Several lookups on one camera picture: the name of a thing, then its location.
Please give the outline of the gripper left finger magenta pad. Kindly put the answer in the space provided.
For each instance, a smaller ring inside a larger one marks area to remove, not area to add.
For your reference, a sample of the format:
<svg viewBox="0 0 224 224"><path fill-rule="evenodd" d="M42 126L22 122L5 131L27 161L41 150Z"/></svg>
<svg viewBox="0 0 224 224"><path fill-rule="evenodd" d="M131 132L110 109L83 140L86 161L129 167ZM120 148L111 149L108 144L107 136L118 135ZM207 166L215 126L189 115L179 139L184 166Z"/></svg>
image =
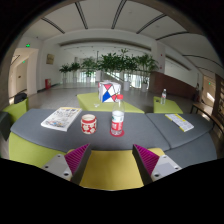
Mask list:
<svg viewBox="0 0 224 224"><path fill-rule="evenodd" d="M79 184L91 155L89 144L71 150L66 155L57 154L42 169L65 180Z"/></svg>

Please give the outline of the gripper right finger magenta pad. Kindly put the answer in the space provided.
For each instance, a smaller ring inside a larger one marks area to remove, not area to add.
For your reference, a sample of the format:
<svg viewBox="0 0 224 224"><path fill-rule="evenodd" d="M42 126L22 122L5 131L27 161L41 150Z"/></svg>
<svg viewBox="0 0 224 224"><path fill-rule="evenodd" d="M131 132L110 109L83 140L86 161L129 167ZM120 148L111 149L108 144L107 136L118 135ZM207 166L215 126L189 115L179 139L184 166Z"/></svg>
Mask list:
<svg viewBox="0 0 224 224"><path fill-rule="evenodd" d="M181 170L181 167L168 155L158 155L155 151L148 150L137 144L133 145L132 154L144 185Z"/></svg>

